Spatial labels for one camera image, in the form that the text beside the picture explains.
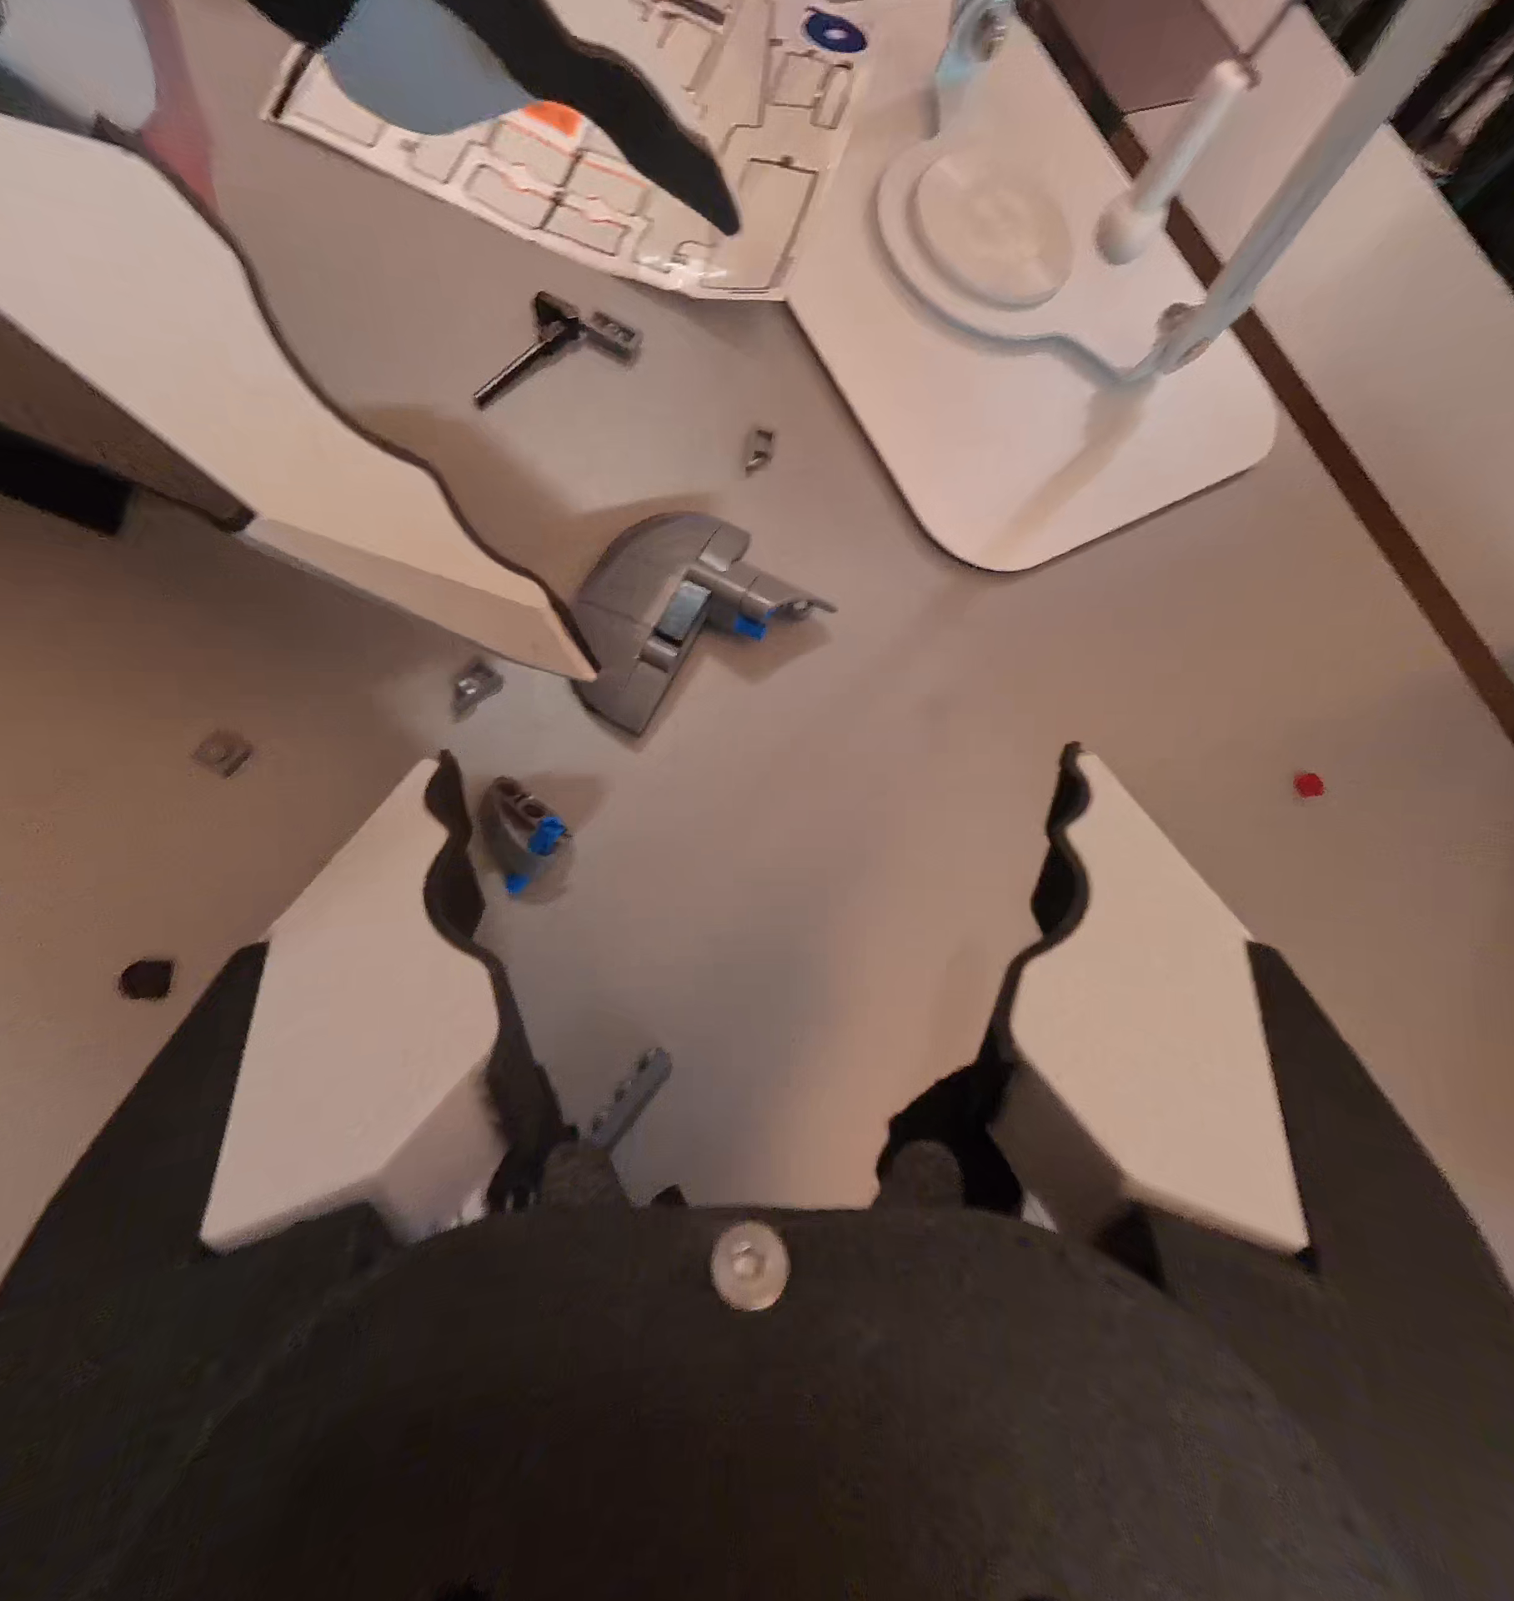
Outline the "white sticker sheet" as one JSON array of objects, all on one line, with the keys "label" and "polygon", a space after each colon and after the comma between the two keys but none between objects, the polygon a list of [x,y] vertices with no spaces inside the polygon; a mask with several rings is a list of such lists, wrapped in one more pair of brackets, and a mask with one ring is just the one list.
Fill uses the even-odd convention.
[{"label": "white sticker sheet", "polygon": [[686,94],[738,201],[738,234],[651,184],[567,106],[404,129],[352,100],[313,50],[291,48],[262,120],[589,267],[698,298],[785,300],[867,87],[876,3],[561,7],[624,23]]}]

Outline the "grey plate with holes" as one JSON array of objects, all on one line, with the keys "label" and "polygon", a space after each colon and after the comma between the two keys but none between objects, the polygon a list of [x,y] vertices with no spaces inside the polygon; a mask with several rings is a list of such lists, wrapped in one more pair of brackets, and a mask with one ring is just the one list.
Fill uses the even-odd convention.
[{"label": "grey plate with holes", "polygon": [[645,1050],[631,1070],[616,1083],[612,1095],[589,1120],[585,1144],[612,1151],[633,1130],[655,1095],[672,1074],[672,1056],[663,1046]]}]

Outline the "black axle connector piece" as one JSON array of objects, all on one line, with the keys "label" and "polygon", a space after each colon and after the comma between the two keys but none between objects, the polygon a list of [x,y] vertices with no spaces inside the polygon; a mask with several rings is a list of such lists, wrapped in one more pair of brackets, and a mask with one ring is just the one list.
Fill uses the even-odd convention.
[{"label": "black axle connector piece", "polygon": [[561,297],[538,291],[530,298],[530,312],[534,322],[532,343],[474,390],[472,405],[476,409],[486,409],[507,390],[544,370],[571,345],[581,341],[585,330],[583,318],[579,310]]}]

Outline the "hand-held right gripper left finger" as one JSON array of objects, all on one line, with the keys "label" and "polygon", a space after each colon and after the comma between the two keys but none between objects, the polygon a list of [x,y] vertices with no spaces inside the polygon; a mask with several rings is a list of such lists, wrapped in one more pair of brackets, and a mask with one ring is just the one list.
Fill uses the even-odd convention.
[{"label": "hand-held right gripper left finger", "polygon": [[571,1132],[478,940],[458,761],[418,761],[266,932],[200,1243],[371,1208],[398,1243],[538,1186]]}]

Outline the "dark grey triangular beam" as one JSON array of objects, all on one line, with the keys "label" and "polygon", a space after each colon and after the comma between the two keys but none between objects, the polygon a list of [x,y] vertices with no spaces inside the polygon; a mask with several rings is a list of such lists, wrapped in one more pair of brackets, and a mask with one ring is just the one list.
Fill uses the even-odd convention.
[{"label": "dark grey triangular beam", "polygon": [[550,808],[546,802],[542,802],[538,796],[526,790],[526,786],[517,776],[493,776],[488,788],[484,790],[478,808],[478,825],[484,844],[488,848],[488,856],[503,881],[503,870],[511,866],[511,841],[515,837],[526,837],[528,829],[544,813],[560,815],[554,808]]}]

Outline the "clear round lens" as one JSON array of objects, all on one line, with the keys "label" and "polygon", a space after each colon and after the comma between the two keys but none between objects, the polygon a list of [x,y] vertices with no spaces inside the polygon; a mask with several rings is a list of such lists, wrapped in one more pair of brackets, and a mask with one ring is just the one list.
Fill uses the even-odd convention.
[{"label": "clear round lens", "polygon": [[975,145],[933,155],[907,211],[931,267],[977,302],[1026,310],[1067,285],[1073,238],[1059,203]]}]

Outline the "grey curved brick assembly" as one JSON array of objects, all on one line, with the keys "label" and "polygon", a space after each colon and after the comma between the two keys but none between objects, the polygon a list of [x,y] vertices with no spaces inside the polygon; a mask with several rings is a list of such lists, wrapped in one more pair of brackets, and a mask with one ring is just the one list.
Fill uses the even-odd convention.
[{"label": "grey curved brick assembly", "polygon": [[595,658],[575,683],[591,714],[647,732],[707,631],[764,640],[777,623],[837,607],[748,557],[746,528],[707,512],[661,512],[631,524],[581,584],[573,617]]}]

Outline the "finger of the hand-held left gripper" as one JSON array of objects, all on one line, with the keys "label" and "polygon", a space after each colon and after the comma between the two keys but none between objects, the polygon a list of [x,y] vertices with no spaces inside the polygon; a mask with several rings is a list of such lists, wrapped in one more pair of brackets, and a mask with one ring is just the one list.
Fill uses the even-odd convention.
[{"label": "finger of the hand-held left gripper", "polygon": [[581,112],[626,162],[723,236],[738,236],[738,197],[672,87],[659,87],[616,28],[573,28],[546,1],[447,1],[513,83]]},{"label": "finger of the hand-held left gripper", "polygon": [[0,314],[237,501],[252,547],[595,679],[552,590],[319,390],[233,238],[138,149],[0,112]]}]

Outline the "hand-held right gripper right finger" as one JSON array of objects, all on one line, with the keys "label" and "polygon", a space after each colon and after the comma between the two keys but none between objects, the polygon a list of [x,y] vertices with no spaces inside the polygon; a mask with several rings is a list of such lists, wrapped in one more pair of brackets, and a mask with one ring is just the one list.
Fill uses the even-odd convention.
[{"label": "hand-held right gripper right finger", "polygon": [[1162,1212],[1308,1250],[1248,926],[1077,741],[1030,912],[979,1048],[890,1118],[880,1177],[929,1146],[966,1206],[1104,1249]]}]

